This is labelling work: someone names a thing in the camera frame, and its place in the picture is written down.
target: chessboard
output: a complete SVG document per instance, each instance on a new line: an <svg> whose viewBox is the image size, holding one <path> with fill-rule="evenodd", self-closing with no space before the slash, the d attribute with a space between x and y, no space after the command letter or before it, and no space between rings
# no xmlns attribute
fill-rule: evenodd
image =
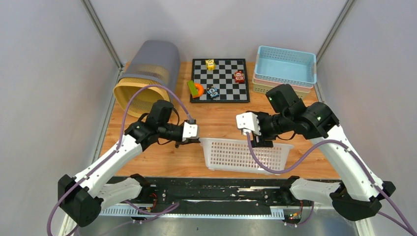
<svg viewBox="0 0 417 236"><path fill-rule="evenodd" d="M193 98L190 95L190 102L249 102L249 85L246 71L245 59L214 59L216 67L214 70L207 70L206 59L193 59L193 71L191 80L201 84L204 94ZM233 75L236 71L244 74L245 83L235 82ZM210 99L207 88L217 88L218 97Z"/></svg>

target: blue plastic basket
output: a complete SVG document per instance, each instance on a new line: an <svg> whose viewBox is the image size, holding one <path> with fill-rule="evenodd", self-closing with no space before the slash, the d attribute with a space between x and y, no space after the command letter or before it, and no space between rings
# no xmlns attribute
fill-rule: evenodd
<svg viewBox="0 0 417 236"><path fill-rule="evenodd" d="M316 55L260 46L256 57L255 78L311 87L317 82Z"/></svg>

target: green block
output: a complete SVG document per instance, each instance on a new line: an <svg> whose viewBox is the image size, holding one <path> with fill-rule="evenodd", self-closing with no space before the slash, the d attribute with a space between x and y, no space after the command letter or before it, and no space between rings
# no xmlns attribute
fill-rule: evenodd
<svg viewBox="0 0 417 236"><path fill-rule="evenodd" d="M194 81L190 80L187 82L188 88L190 89L191 95L195 96L198 95L198 90L195 87Z"/></svg>

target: wooden tabletop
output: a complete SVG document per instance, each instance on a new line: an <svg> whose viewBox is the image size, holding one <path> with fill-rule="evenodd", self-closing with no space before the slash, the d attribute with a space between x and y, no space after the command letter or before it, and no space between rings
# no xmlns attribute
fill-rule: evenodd
<svg viewBox="0 0 417 236"><path fill-rule="evenodd" d="M246 64L249 78L252 78L255 63ZM186 82L191 79L191 62L181 63L179 71L176 95L185 104L190 114L197 120L200 128L200 137L225 138L246 140L246 136L241 135L236 128L236 115L247 110L262 111L273 114L274 111L267 101L264 94L252 91L252 81L249 80L250 102L249 103L190 103L190 93ZM304 98L308 106L317 101L314 89ZM181 106L174 101L175 108L180 115L180 122L186 119ZM121 119L123 110L118 103L115 104L109 127L104 139L101 155L111 148L119 139ZM137 118L128 116L125 129ZM172 115L171 122L176 123L177 117ZM289 138L291 134L282 135ZM296 135L291 141L275 141L278 143L292 144L295 147L290 151L286 167L294 164L312 144L305 140L301 135ZM250 174L240 172L212 171L206 167L204 161L203 148L199 144L188 144L175 148L170 143L164 146L154 144L145 150L141 155L128 162L117 173L119 176L129 176L139 173L143 176L158 177L233 177L233 178L288 178L289 176L300 176L303 178L339 178L339 175L325 159L319 150L312 152L297 168L293 171L275 175Z"/></svg>

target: white plastic basket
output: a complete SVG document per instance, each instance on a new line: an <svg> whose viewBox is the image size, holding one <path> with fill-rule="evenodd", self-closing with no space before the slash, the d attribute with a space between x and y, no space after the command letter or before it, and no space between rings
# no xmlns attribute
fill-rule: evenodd
<svg viewBox="0 0 417 236"><path fill-rule="evenodd" d="M200 138L206 166L210 170L271 174L253 160L247 141ZM273 144L273 147L254 148L256 157L270 169L283 170L293 145Z"/></svg>

